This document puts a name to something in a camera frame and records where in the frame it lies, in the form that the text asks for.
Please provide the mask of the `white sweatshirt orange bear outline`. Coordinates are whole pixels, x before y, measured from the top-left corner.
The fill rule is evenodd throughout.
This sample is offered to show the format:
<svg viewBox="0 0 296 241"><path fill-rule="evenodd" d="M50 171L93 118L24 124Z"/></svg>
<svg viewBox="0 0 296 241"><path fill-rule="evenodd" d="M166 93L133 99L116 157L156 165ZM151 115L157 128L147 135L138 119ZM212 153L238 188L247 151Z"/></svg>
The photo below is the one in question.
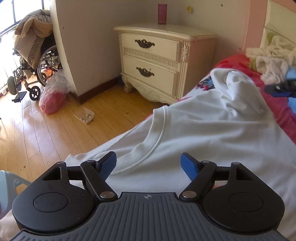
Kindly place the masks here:
<svg viewBox="0 0 296 241"><path fill-rule="evenodd" d="M68 156L77 165L114 151L117 165L107 182L116 192L175 191L189 183L181 169L184 152L221 166L244 164L285 204L278 228L295 240L295 143L279 126L259 89L245 74L216 68L214 88L154 110L133 129L88 153Z"/></svg>

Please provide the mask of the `light blue plastic stool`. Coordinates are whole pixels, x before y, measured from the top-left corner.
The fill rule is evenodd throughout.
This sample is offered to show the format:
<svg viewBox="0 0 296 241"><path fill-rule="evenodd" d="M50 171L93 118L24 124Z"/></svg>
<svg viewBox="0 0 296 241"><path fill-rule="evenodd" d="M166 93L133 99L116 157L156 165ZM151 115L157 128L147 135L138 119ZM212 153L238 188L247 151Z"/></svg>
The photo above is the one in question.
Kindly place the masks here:
<svg viewBox="0 0 296 241"><path fill-rule="evenodd" d="M20 185L29 186L30 181L7 171L0 171L0 202L1 212L0 219L2 219L11 210L14 199L18 196L16 188Z"/></svg>

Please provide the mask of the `wheelchair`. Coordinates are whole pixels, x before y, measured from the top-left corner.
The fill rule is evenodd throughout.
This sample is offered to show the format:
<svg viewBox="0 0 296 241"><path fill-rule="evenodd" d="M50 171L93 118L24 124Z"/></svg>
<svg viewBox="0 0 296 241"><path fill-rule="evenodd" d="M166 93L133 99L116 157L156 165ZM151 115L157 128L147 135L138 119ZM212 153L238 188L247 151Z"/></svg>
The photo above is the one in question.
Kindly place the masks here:
<svg viewBox="0 0 296 241"><path fill-rule="evenodd" d="M20 67L13 71L7 80L12 102L21 102L28 93L33 101L39 100L41 89L49 78L62 69L51 14L39 9L26 15L17 25L14 33L13 54L19 56Z"/></svg>

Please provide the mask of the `small plastic tray on floor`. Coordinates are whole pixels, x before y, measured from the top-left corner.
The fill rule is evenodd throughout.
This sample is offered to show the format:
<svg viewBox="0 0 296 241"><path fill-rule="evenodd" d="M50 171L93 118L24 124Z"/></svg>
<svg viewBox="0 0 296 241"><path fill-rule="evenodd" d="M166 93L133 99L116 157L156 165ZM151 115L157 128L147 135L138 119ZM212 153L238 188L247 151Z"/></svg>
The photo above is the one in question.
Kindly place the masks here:
<svg viewBox="0 0 296 241"><path fill-rule="evenodd" d="M80 107L74 112L74 116L82 123L88 125L93 121L94 112L85 107Z"/></svg>

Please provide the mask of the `pink floral bed blanket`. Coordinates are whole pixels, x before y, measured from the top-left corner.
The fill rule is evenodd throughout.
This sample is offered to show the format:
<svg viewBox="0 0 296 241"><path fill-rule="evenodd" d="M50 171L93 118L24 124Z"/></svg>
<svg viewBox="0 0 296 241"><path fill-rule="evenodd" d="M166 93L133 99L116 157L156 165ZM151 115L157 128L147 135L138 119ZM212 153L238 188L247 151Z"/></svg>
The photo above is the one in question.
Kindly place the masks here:
<svg viewBox="0 0 296 241"><path fill-rule="evenodd" d="M171 138L162 136L166 109L155 110L144 122L145 141L153 147L173 141L199 148L295 148L289 91L265 85L248 63L242 55L221 61L218 77L208 74L183 97L185 103L177 104L181 124Z"/></svg>

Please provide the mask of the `cream two-drawer nightstand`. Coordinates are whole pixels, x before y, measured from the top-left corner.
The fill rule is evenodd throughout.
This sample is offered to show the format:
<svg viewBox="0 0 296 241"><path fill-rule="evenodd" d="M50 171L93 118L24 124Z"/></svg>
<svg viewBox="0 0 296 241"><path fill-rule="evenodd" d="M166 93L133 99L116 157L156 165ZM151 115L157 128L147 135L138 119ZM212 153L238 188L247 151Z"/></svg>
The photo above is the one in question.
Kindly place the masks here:
<svg viewBox="0 0 296 241"><path fill-rule="evenodd" d="M218 35L180 25L116 26L125 92L174 104L211 70Z"/></svg>

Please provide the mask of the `pink cup on nightstand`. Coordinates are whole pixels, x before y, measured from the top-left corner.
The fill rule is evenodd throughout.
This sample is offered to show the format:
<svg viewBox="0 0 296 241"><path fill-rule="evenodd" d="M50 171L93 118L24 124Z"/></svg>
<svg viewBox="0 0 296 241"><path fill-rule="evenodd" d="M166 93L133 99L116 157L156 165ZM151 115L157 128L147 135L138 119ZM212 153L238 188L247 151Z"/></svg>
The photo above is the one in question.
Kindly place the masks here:
<svg viewBox="0 0 296 241"><path fill-rule="evenodd" d="M167 4L158 4L158 24L165 25L167 23Z"/></svg>

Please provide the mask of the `pink bag in plastic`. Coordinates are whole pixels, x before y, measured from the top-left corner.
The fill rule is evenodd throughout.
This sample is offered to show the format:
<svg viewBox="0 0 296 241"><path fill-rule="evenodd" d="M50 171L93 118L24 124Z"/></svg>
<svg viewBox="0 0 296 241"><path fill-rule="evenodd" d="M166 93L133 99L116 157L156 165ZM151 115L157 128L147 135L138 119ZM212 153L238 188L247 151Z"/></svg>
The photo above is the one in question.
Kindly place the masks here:
<svg viewBox="0 0 296 241"><path fill-rule="evenodd" d="M64 106L67 94L74 91L74 85L60 69L48 79L39 99L39 108L45 114L56 113Z"/></svg>

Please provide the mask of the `cream fluffy blanket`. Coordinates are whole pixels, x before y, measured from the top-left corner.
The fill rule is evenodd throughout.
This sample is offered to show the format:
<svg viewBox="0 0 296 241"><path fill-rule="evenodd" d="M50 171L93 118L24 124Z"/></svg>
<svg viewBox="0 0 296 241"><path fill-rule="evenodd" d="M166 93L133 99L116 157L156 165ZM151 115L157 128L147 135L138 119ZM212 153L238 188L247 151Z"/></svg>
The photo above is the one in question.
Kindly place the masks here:
<svg viewBox="0 0 296 241"><path fill-rule="evenodd" d="M295 44L281 35L268 33L266 46L247 48L249 68L261 74L265 85L280 84L286 80L289 67L295 67Z"/></svg>

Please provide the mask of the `blue folded garment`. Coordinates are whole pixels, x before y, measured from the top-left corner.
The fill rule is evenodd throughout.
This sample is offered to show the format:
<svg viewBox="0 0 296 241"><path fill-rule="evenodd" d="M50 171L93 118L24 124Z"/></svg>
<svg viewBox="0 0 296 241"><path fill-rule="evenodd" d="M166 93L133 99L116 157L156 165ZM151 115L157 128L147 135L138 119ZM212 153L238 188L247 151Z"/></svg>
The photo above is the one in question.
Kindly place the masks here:
<svg viewBox="0 0 296 241"><path fill-rule="evenodd" d="M296 105L295 105L295 68L293 66L288 67L288 71L286 73L286 80L288 83L289 91L292 95L288 98L288 106L292 109L293 113L296 113Z"/></svg>

